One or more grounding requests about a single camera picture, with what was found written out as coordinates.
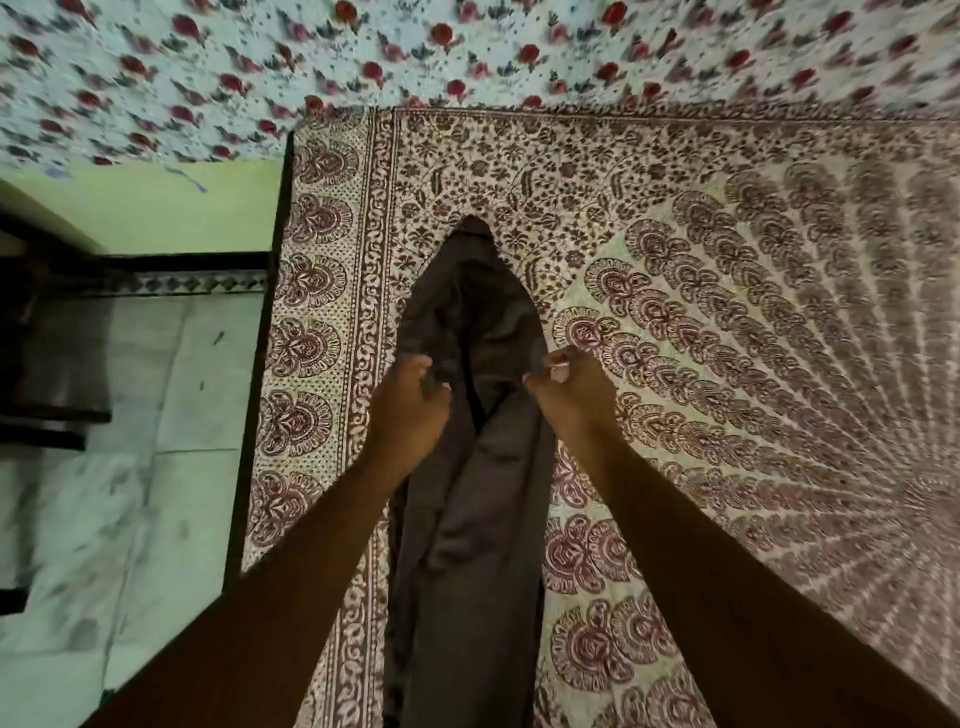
floor tile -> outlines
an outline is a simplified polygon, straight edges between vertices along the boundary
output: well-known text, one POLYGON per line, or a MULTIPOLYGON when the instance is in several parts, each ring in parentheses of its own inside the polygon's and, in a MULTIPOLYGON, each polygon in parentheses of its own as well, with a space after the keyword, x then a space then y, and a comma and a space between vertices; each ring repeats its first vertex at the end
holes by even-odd
POLYGON ((187 308, 183 298, 48 302, 35 316, 22 396, 108 408, 87 450, 150 452, 187 308))
POLYGON ((0 560, 30 585, 26 611, 0 617, 0 653, 106 645, 150 463, 142 455, 51 450, 36 450, 33 460, 0 457, 0 531, 14 534, 0 560))
POLYGON ((103 652, 0 655, 4 728, 76 728, 100 704, 103 652))
POLYGON ((191 303, 160 417, 157 450, 237 449, 263 296, 205 296, 191 303))
POLYGON ((239 452, 158 455, 148 524, 137 537, 108 656, 108 689, 126 682, 220 593, 239 452))

wall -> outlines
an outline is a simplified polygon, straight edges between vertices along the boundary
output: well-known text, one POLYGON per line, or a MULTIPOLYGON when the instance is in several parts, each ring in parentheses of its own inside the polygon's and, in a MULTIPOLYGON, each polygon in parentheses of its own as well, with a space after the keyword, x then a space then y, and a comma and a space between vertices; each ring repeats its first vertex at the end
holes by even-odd
POLYGON ((100 255, 266 251, 281 168, 253 159, 75 164, 64 179, 7 172, 0 207, 100 255))

floral wallpaper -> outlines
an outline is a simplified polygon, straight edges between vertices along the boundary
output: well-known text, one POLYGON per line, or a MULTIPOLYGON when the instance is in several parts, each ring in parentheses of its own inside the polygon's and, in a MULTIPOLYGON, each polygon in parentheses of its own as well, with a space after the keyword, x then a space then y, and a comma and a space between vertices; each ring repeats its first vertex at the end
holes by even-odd
POLYGON ((7 0, 2 161, 281 154, 334 106, 947 111, 944 0, 7 0))

marble floor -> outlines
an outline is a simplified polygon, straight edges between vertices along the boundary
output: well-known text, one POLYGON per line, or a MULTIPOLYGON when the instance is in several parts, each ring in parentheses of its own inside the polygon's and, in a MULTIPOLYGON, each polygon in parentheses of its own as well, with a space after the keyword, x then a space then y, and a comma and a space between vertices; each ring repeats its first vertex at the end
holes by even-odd
POLYGON ((0 723, 73 728, 220 592, 261 294, 47 304, 27 394, 87 450, 0 449, 0 723))

forearm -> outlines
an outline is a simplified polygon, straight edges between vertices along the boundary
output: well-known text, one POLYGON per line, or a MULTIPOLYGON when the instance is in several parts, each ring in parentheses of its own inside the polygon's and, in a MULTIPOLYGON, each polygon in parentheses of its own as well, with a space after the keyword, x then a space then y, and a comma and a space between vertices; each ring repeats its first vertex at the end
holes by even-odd
POLYGON ((588 440, 574 454, 609 505, 718 724, 958 724, 620 437, 588 440))
POLYGON ((289 728, 403 473, 361 460, 86 724, 289 728))

